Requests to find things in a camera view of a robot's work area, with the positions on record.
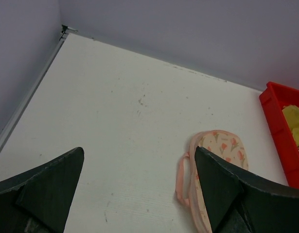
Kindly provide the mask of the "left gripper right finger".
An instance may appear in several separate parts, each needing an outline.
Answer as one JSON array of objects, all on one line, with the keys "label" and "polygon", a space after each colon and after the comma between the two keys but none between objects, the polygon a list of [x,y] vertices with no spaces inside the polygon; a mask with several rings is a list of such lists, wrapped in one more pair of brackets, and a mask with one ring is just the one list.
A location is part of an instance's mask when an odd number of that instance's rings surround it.
[{"label": "left gripper right finger", "polygon": [[267,180],[204,147],[195,163],[214,233],[299,233],[299,189]]}]

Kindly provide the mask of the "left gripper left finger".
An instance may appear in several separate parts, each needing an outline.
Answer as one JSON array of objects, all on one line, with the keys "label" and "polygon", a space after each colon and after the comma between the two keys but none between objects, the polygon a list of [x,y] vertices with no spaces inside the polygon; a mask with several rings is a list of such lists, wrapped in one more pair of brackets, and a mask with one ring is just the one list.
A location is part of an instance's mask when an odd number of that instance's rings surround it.
[{"label": "left gripper left finger", "polygon": [[0,233],[62,233],[83,163],[76,147],[0,181]]}]

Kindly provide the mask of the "floral mesh laundry bag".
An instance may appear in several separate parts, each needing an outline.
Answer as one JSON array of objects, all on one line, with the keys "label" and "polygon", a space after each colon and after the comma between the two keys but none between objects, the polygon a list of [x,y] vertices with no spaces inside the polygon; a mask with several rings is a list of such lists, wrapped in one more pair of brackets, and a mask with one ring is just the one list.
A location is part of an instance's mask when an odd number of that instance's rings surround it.
[{"label": "floral mesh laundry bag", "polygon": [[[204,147],[233,165],[248,170],[246,152],[241,139],[223,130],[204,131],[195,134],[190,140],[188,151],[181,157],[176,174],[176,197],[178,201],[190,209],[196,229],[199,233],[211,233],[210,220],[203,199],[202,189],[195,164],[197,147]],[[190,178],[187,194],[184,197],[184,161],[189,161]]]}]

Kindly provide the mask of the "mustard yellow bra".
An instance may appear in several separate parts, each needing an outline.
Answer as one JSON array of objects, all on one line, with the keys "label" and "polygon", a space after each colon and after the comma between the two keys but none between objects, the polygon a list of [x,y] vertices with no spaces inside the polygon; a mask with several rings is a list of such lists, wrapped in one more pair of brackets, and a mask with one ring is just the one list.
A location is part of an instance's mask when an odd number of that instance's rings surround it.
[{"label": "mustard yellow bra", "polygon": [[299,107],[295,105],[285,106],[282,110],[292,137],[299,148]]}]

